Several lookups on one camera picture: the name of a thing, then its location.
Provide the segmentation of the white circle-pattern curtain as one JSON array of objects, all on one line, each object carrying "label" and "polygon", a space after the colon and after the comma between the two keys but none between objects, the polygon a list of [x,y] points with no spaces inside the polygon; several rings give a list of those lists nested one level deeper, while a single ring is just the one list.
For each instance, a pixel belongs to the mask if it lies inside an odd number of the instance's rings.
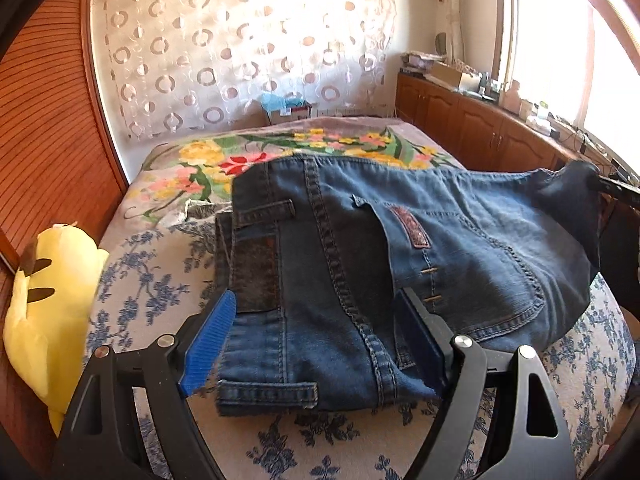
[{"label": "white circle-pattern curtain", "polygon": [[93,0],[130,143],[217,131],[264,108],[382,98],[395,0]]}]

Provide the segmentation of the cardboard box on cabinet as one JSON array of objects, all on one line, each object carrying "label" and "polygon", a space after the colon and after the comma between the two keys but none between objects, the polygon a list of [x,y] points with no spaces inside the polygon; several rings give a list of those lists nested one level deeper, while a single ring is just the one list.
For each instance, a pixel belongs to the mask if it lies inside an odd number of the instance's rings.
[{"label": "cardboard box on cabinet", "polygon": [[462,72],[441,62],[432,65],[431,76],[459,91],[477,92],[480,88],[480,76]]}]

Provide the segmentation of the wooden louvered wardrobe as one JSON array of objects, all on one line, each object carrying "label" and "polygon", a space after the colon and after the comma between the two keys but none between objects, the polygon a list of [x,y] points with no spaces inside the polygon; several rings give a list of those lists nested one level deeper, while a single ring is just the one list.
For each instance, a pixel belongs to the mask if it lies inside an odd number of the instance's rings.
[{"label": "wooden louvered wardrobe", "polygon": [[55,223],[100,240],[126,181],[92,68],[89,0],[1,0],[1,307]]}]

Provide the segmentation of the long wooden cabinet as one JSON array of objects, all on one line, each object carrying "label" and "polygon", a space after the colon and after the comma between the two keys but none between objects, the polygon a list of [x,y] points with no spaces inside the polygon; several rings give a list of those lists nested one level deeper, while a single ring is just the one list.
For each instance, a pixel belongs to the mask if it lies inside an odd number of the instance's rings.
[{"label": "long wooden cabinet", "polygon": [[498,106],[405,73],[397,76],[395,108],[471,170],[558,170],[579,158]]}]

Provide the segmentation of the colourful floral blanket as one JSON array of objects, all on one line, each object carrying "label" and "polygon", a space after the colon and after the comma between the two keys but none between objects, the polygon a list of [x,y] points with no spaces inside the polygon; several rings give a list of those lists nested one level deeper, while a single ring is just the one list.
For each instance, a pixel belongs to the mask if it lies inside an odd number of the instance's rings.
[{"label": "colourful floral blanket", "polygon": [[228,202],[233,178],[255,164],[294,154],[363,157],[406,169],[461,166],[421,130],[395,118],[322,117],[221,134],[201,133],[150,151],[117,218],[130,230],[144,230],[188,200]]}]

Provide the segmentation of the blue denim jeans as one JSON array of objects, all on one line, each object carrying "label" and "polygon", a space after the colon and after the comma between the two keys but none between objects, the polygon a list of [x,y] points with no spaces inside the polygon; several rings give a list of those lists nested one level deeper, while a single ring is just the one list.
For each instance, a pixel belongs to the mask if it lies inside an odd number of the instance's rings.
[{"label": "blue denim jeans", "polygon": [[547,349],[599,271],[597,169],[401,169],[294,155],[232,181],[216,270],[236,317],[216,370],[224,416],[375,410],[430,398],[393,301],[410,288],[492,350]]}]

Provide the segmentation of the cardboard box with blue cloth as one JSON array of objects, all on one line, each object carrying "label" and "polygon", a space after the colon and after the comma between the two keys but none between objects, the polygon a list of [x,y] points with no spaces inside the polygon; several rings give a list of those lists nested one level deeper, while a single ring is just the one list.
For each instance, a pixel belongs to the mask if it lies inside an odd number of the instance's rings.
[{"label": "cardboard box with blue cloth", "polygon": [[312,105],[298,96],[285,98],[273,93],[264,93],[258,98],[258,102],[266,121],[272,126],[308,119],[312,110]]}]

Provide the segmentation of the white plastic jug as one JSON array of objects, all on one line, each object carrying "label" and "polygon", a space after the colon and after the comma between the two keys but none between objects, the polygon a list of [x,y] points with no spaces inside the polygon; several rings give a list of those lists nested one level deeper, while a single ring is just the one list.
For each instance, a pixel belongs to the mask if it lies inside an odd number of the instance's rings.
[{"label": "white plastic jug", "polygon": [[520,83],[513,79],[509,87],[502,92],[501,106],[504,110],[518,115],[520,114],[522,99],[520,97]]}]

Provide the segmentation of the yellow plush toy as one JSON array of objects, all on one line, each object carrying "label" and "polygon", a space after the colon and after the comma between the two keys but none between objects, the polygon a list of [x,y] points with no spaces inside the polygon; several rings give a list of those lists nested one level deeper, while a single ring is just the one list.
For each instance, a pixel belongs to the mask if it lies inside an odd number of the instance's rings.
[{"label": "yellow plush toy", "polygon": [[82,373],[96,288],[108,252],[82,229],[56,224],[21,255],[6,312],[6,355],[58,434]]}]

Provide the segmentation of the blue floral bed sheet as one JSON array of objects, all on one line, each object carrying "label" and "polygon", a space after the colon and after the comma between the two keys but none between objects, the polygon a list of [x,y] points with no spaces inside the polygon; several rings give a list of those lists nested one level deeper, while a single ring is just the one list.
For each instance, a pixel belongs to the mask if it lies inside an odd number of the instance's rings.
[{"label": "blue floral bed sheet", "polygon": [[[110,229],[86,347],[117,351],[173,333],[209,298],[214,231],[194,221],[143,231]],[[574,328],[542,356],[565,417],[578,474],[597,459],[636,365],[631,333],[597,278]],[[189,401],[214,459],[230,479],[400,479],[431,428],[433,401],[378,411],[222,417],[214,389]]]}]

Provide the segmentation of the window with wooden frame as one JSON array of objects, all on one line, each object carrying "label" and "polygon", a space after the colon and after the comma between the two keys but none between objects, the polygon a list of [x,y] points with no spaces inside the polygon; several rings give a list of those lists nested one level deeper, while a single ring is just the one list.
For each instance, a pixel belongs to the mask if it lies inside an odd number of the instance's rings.
[{"label": "window with wooden frame", "polygon": [[639,165],[639,74],[588,0],[518,0],[520,97]]}]

